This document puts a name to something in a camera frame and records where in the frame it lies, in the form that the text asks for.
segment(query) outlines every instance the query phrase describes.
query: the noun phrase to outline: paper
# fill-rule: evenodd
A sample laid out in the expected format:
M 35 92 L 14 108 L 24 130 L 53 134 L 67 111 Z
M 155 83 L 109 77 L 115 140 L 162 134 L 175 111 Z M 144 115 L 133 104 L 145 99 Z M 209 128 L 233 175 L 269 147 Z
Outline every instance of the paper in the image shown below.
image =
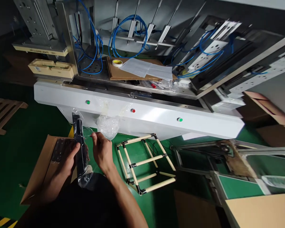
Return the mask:
M 160 78 L 160 79 L 166 79 L 166 80 L 173 80 L 172 77 L 172 67 L 171 66 L 159 66 L 152 64 L 147 72 L 148 75 Z
M 131 58 L 126 61 L 120 69 L 132 74 L 135 74 L 141 78 L 146 77 L 147 71 L 149 70 L 152 63 L 144 62 L 135 58 Z

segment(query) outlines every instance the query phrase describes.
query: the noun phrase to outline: white paper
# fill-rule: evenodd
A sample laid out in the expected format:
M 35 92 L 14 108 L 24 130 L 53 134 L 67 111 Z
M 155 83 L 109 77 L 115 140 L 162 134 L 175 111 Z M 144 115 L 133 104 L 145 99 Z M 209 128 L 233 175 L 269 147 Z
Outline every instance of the white paper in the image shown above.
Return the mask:
M 126 61 L 119 69 L 135 74 L 141 78 L 146 77 L 152 63 L 141 61 L 135 58 L 131 58 Z
M 183 140 L 199 138 L 199 137 L 204 137 L 204 136 L 206 136 L 206 135 L 202 135 L 202 134 L 199 134 L 199 133 L 193 133 L 193 132 L 182 135 Z
M 152 64 L 147 74 L 160 79 L 173 80 L 171 66 L 159 66 Z

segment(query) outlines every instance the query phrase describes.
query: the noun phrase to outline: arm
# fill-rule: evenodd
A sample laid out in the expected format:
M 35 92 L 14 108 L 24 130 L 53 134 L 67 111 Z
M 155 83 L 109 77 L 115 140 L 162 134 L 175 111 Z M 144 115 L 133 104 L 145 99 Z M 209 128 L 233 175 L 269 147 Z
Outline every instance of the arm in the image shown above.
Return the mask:
M 118 174 L 112 157 L 112 142 L 102 133 L 92 134 L 93 154 L 95 161 L 112 184 L 119 206 L 121 207 L 128 227 L 148 227 L 145 217 L 140 210 L 134 196 Z

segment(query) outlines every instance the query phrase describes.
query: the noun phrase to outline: frame structure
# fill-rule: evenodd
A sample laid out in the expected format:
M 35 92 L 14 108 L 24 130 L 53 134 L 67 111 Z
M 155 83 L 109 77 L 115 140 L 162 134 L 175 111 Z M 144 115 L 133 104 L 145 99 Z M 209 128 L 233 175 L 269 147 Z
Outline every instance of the frame structure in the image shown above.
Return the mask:
M 149 145 L 148 145 L 147 142 L 146 142 L 146 139 L 147 139 L 147 138 L 151 138 L 151 137 L 154 137 L 154 138 L 155 138 L 155 140 L 157 141 L 159 147 L 161 148 L 161 150 L 162 150 L 162 152 L 163 152 L 163 155 L 158 155 L 158 156 L 155 156 L 155 157 L 152 155 L 152 153 L 151 153 L 151 151 L 150 151 L 150 148 L 149 148 Z M 127 152 L 127 149 L 126 149 L 126 145 L 131 144 L 131 143 L 136 143 L 136 142 L 139 142 L 139 141 L 143 141 L 143 142 L 145 143 L 145 145 L 146 145 L 146 147 L 147 147 L 147 149 L 148 149 L 148 152 L 149 152 L 151 158 L 146 159 L 146 160 L 143 160 L 143 161 L 139 161 L 139 162 L 136 162 L 136 163 L 131 163 L 131 160 L 130 160 L 130 158 L 129 158 L 129 155 L 128 155 L 128 152 Z M 125 167 L 125 165 L 124 165 L 123 158 L 122 158 L 121 153 L 120 153 L 120 150 L 119 150 L 119 147 L 120 147 L 120 146 L 122 146 L 123 149 L 124 149 L 124 152 L 125 152 L 125 154 L 126 154 L 126 157 L 127 157 L 127 160 L 128 160 L 128 163 L 129 163 L 130 170 L 131 170 L 131 173 L 132 173 L 132 176 L 133 176 L 134 181 L 130 181 L 130 178 L 129 178 L 128 174 L 127 174 L 127 170 L 126 170 L 126 167 Z M 164 172 L 160 172 L 160 171 L 158 170 L 158 165 L 157 165 L 157 163 L 156 163 L 155 160 L 161 159 L 161 158 L 163 158 L 163 157 L 166 157 L 166 159 L 167 159 L 168 163 L 170 164 L 172 170 L 173 170 L 174 172 L 176 171 L 176 169 L 175 169 L 173 163 L 171 162 L 170 158 L 168 157 L 168 154 L 166 153 L 165 149 L 163 148 L 162 144 L 161 144 L 160 141 L 158 140 L 158 138 L 157 138 L 157 136 L 156 136 L 155 133 L 154 133 L 154 134 L 147 135 L 147 136 L 135 138 L 135 139 L 130 139 L 130 140 L 128 140 L 128 141 L 123 141 L 123 142 L 119 143 L 116 147 L 117 147 L 117 151 L 118 151 L 118 154 L 119 154 L 119 158 L 120 158 L 121 163 L 122 163 L 122 165 L 123 165 L 123 171 L 124 171 L 124 174 L 125 174 L 126 179 L 127 179 L 126 182 L 127 182 L 127 184 L 128 184 L 131 188 L 133 188 L 135 191 L 137 191 L 137 193 L 138 193 L 140 196 L 142 196 L 142 195 L 145 194 L 145 193 L 151 192 L 151 191 L 153 191 L 153 190 L 155 190 L 155 189 L 158 189 L 158 188 L 160 188 L 160 187 L 163 187 L 163 186 L 165 186 L 165 185 L 171 184 L 171 183 L 173 183 L 173 182 L 176 181 L 176 176 L 175 176 L 174 174 L 164 173 Z M 135 173 L 134 173 L 134 167 L 140 166 L 140 165 L 142 165 L 142 164 L 146 164 L 146 163 L 148 163 L 148 162 L 153 162 L 153 163 L 154 163 L 154 165 L 155 165 L 155 167 L 156 167 L 156 172 L 153 173 L 153 174 L 151 174 L 151 175 L 149 175 L 149 176 L 143 177 L 143 178 L 141 178 L 141 179 L 137 179 L 137 178 L 136 178 L 136 175 L 135 175 Z M 155 184 L 155 185 L 153 185 L 153 186 L 150 186 L 150 187 L 148 187 L 148 188 L 140 189 L 140 187 L 139 187 L 139 185 L 138 185 L 139 182 L 142 182 L 142 181 L 145 181 L 145 180 L 150 179 L 150 178 L 152 178 L 152 177 L 155 177 L 155 176 L 157 176 L 158 174 L 161 174 L 161 175 L 164 175 L 164 176 L 168 176 L 168 177 L 170 177 L 170 179 L 165 180 L 165 181 L 163 181 L 163 182 L 160 182 L 160 183 L 158 183 L 158 184 Z

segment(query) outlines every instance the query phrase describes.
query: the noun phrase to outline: white tube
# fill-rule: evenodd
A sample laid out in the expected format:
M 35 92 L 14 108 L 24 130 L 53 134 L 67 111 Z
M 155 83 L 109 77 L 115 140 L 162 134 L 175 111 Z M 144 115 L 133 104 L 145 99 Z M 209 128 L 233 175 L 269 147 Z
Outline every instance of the white tube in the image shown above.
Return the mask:
M 149 151 L 150 156 L 153 157 L 153 154 L 151 153 L 150 148 L 149 148 L 149 145 L 147 144 L 147 142 L 145 142 L 145 145 L 146 145 L 146 147 L 147 147 L 147 149 L 148 149 L 148 151 Z
M 128 163 L 129 163 L 129 165 L 130 165 L 130 164 L 131 164 L 131 161 L 130 161 L 130 158 L 129 158 L 129 155 L 128 155 L 128 152 L 127 152 L 127 149 L 126 149 L 126 148 L 124 148 L 124 152 L 126 153 L 126 157 L 127 157 Z M 131 168 L 130 170 L 131 170 L 131 173 L 132 173 L 132 176 L 133 176 L 135 185 L 138 185 L 138 182 L 137 182 L 137 179 L 136 179 L 134 170 L 133 170 L 132 168 Z
M 129 179 L 129 176 L 128 176 L 128 174 L 127 174 L 127 169 L 126 169 L 126 167 L 124 166 L 124 161 L 123 161 L 123 157 L 121 156 L 120 150 L 118 150 L 118 154 L 119 154 L 119 158 L 120 158 L 120 160 L 121 160 L 121 163 L 122 163 L 122 165 L 123 165 L 124 174 L 125 174 L 126 178 Z
M 158 139 L 156 139 L 156 141 L 157 141 L 157 143 L 159 144 L 159 147 L 161 148 L 162 152 L 163 152 L 164 154 L 166 154 L 166 151 L 165 151 L 165 149 L 162 147 L 161 142 L 160 142 Z M 176 171 L 176 169 L 175 169 L 173 163 L 171 162 L 169 156 L 167 156 L 166 159 L 168 160 L 168 162 L 169 162 L 169 164 L 170 164 L 172 170 L 173 170 L 173 171 Z
M 146 177 L 143 177 L 141 179 L 138 179 L 137 182 L 139 183 L 139 182 L 145 181 L 145 180 L 150 179 L 150 178 L 155 177 L 155 176 L 157 176 L 157 174 L 153 173 L 153 174 L 151 174 L 149 176 L 146 176 Z
M 142 164 L 146 164 L 148 162 L 152 162 L 154 160 L 161 159 L 161 158 L 163 158 L 163 156 L 162 155 L 158 155 L 158 156 L 155 156 L 153 158 L 146 159 L 144 161 L 139 161 L 139 162 L 136 163 L 136 166 L 139 166 L 139 165 L 142 165 Z
M 143 137 L 139 137 L 139 138 L 135 138 L 135 139 L 130 139 L 125 144 L 135 143 L 135 142 L 141 141 L 142 139 L 151 138 L 151 137 L 152 137 L 152 135 L 147 135 L 147 136 L 143 136 Z
M 173 182 L 175 182 L 175 181 L 176 181 L 176 179 L 170 178 L 170 179 L 165 180 L 165 181 L 163 181 L 163 182 L 160 182 L 160 183 L 158 183 L 158 184 L 156 184 L 156 185 L 153 185 L 153 186 L 151 186 L 151 187 L 148 187 L 148 188 L 146 188 L 145 190 L 146 190 L 146 192 L 148 193 L 148 192 L 151 192 L 151 191 L 153 191 L 153 190 L 155 190 L 155 189 L 158 189 L 158 188 L 160 188 L 160 187 L 163 187 L 163 186 L 165 186 L 165 185 L 171 184 L 171 183 L 173 183 Z
M 173 175 L 173 174 L 164 173 L 164 172 L 159 172 L 159 174 L 169 176 L 169 177 L 175 177 L 175 175 Z

